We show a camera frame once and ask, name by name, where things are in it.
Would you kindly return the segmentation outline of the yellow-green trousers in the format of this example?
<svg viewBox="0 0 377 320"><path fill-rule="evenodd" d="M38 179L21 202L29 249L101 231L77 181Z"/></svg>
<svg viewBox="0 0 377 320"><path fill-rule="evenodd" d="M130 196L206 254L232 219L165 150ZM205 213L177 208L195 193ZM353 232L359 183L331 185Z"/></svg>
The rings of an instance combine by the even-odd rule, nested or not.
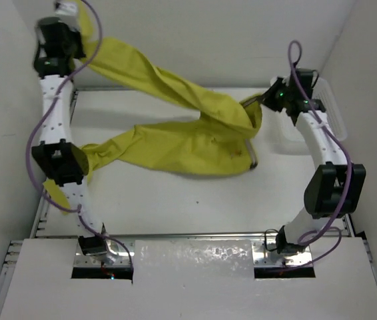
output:
<svg viewBox="0 0 377 320"><path fill-rule="evenodd" d="M242 101L210 91L153 65L141 52L112 37L93 40L102 29L95 10L76 3L83 59L93 71L163 101L197 110L190 122L136 125L104 143L81 149L89 172L120 160L147 169L191 175L238 175L256 165L249 140L260 129L260 95Z"/></svg>

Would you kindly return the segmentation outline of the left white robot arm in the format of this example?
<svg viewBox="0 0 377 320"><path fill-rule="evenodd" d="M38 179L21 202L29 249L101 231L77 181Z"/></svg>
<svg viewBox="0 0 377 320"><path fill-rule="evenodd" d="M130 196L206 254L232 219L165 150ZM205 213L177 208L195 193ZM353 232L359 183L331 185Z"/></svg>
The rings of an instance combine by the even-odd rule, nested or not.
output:
<svg viewBox="0 0 377 320"><path fill-rule="evenodd" d="M47 177L44 189L54 206L73 213L82 254L104 257L109 246L103 222L90 206L89 162L71 134L71 98L75 59L84 58L77 19L57 13L38 20L37 51L33 66L43 91L43 118L37 145L30 145L30 157Z"/></svg>

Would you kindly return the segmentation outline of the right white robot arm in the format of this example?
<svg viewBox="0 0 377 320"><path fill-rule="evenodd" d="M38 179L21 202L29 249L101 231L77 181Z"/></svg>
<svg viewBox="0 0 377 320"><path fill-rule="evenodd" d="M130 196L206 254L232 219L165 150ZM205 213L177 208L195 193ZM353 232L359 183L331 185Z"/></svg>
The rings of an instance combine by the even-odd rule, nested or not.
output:
<svg viewBox="0 0 377 320"><path fill-rule="evenodd" d="M283 225L275 238L278 254L303 252L333 228L334 221L353 213L366 178L366 168L354 164L337 137L342 120L326 80L302 76L275 77L261 98L275 112L285 112L302 135L315 172L307 185L304 206Z"/></svg>

